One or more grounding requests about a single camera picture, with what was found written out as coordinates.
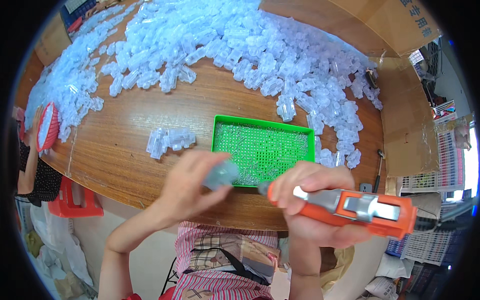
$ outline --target wooden table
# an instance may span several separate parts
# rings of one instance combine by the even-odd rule
[[[118,32],[103,44],[124,39],[126,23],[134,13],[127,16],[117,26]],[[150,158],[145,148],[152,129],[189,126],[197,136],[193,148],[208,150],[214,115],[282,121],[276,114],[276,98],[246,89],[243,82],[233,79],[231,71],[215,67],[212,59],[207,58],[191,67],[197,73],[193,84],[178,81],[177,88],[168,94],[162,93],[158,85],[147,91],[135,86],[112,98],[109,86],[113,78],[103,76],[99,70],[113,59],[104,54],[96,65],[99,86],[94,96],[105,100],[103,109],[90,111],[78,128],[72,128],[68,141],[62,144],[57,140],[42,159],[75,182],[124,204],[140,209],[149,206],[160,195],[165,177],[183,152],[169,149],[160,160]],[[33,64],[31,60],[25,75],[31,76],[29,68],[35,68]],[[31,89],[29,79],[24,76],[19,90]],[[349,88],[345,93],[348,99],[357,101],[357,114],[364,126],[359,132],[360,142],[355,144],[362,152],[361,163],[351,171],[358,189],[361,182],[374,184],[379,164],[376,151],[383,149],[382,122],[380,112],[366,97],[355,99]],[[296,108],[297,116],[291,124],[307,126],[305,111]],[[336,151],[333,128],[325,127],[321,141],[323,148]],[[385,186],[384,166],[380,193]],[[224,202],[192,221],[232,228],[287,229],[281,210],[271,206],[252,188],[235,188]]]

